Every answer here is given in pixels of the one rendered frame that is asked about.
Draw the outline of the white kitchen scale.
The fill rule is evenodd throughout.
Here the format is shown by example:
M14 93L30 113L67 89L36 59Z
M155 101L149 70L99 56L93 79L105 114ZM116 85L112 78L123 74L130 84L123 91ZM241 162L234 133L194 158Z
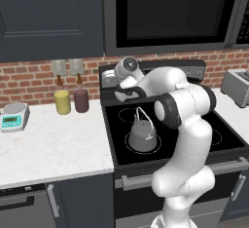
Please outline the white kitchen scale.
M0 128L2 133L23 131L30 110L27 103L15 102L7 104L1 112Z

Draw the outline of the silver toaster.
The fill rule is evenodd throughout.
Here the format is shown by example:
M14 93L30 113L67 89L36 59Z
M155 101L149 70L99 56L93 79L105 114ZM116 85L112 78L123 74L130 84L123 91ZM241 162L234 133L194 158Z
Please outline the silver toaster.
M221 92L239 107L249 106L249 71L244 68L227 70Z

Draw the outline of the dark cupboard door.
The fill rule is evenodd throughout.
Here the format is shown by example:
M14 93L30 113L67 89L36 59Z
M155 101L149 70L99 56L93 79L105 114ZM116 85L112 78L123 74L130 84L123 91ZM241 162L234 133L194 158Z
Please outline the dark cupboard door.
M113 174L104 173L54 181L59 206L56 228L115 228Z
M221 217L221 221L232 220L249 215L249 169L243 171L241 174L246 176L244 185L234 202L230 197Z
M102 55L101 0L0 0L0 62Z

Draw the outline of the dark upper cupboard door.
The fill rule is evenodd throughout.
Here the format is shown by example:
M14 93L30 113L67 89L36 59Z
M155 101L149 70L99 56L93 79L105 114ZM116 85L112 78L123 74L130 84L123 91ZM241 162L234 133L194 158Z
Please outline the dark upper cupboard door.
M101 0L0 0L0 62L102 55Z

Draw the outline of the grey dishwasher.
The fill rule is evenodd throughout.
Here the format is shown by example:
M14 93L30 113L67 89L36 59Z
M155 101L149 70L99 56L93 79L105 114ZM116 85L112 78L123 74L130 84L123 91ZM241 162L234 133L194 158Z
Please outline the grey dishwasher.
M18 209L0 210L0 228L56 228L44 184L0 190L0 206L24 202L34 197L34 204Z

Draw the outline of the black oven door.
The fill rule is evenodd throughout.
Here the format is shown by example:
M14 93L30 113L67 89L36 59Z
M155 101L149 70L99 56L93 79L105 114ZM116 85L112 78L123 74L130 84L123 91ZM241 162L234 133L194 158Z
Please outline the black oven door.
M224 210L239 175L239 171L216 175L214 188L201 195L193 203L190 216ZM159 211L162 210L163 203L164 198L156 196L151 187L125 191L122 181L115 180L116 218Z

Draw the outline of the black microwave oven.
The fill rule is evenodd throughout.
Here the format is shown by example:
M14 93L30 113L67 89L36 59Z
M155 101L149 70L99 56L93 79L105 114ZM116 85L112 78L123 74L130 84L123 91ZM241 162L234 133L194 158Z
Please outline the black microwave oven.
M223 50L235 0L103 0L108 56Z

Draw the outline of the yellow bottle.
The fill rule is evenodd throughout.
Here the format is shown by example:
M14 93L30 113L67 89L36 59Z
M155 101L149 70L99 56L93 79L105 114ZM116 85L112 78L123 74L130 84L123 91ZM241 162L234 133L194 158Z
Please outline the yellow bottle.
M57 113L60 115L69 114L71 111L70 94L64 89L59 75L57 75L56 91L53 96Z

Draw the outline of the dark lower cupboard door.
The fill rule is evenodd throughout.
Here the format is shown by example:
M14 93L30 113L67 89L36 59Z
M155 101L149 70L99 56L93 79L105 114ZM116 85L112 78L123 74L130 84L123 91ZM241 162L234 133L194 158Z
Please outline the dark lower cupboard door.
M59 206L56 228L115 228L113 174L104 173L54 181Z
M230 197L221 217L221 221L232 220L249 215L249 169L243 171L241 174L246 176L244 185L234 202Z

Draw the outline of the grey wall socket plate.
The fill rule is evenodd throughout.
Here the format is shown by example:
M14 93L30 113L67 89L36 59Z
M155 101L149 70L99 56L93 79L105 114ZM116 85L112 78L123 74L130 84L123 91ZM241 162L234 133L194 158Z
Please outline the grey wall socket plate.
M66 75L66 62L64 59L54 59L52 61L52 69L54 76L65 76Z
M81 58L70 59L70 74L76 76L77 74L84 74L84 64Z

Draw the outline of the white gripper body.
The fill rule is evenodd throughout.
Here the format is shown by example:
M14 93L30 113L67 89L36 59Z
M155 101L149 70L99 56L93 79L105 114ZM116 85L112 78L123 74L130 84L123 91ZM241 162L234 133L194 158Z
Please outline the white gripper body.
M116 87L114 94L116 99L121 102L125 102L131 99L141 99L147 97L144 90L140 87L132 87L125 89L122 89L121 87Z

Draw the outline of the dark red bottle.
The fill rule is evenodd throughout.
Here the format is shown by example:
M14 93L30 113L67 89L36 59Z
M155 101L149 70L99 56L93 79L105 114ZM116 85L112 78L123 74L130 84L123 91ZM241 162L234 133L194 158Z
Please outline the dark red bottle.
M74 90L75 109L79 113L86 113L89 111L89 93L83 87L81 75L77 74L77 84Z

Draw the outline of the grey metal kettle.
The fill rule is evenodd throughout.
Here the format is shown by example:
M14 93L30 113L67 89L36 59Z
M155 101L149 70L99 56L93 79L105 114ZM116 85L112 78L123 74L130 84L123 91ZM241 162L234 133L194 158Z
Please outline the grey metal kettle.
M154 124L146 112L138 106L131 127L129 146L137 152L150 152L157 146L157 133Z

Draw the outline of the black stove with hob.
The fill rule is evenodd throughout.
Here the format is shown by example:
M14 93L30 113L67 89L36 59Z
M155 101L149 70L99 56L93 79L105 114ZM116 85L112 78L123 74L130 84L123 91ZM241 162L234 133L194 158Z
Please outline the black stove with hob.
M164 166L173 155L178 136L161 123L154 112L154 99L134 99L121 103L114 95L116 87L104 88L103 79L116 77L112 65L99 68L100 101L114 161L114 178L122 179L123 175L135 177L152 174ZM157 133L157 146L150 152L137 152L128 144L131 127L134 123L136 108L140 106L152 120ZM207 165L227 163L244 157L249 162L249 143L247 143L232 127L215 111L203 116L212 129L212 142ZM116 228L150 228L159 211L116 218ZM223 210L190 216L197 228L216 228Z

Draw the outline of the silver stove knob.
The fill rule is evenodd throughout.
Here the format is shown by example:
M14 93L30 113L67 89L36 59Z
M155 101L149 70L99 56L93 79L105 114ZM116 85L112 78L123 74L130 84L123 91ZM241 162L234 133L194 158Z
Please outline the silver stove knob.
M113 88L116 87L118 84L116 77L106 77L103 79L102 86L104 88Z

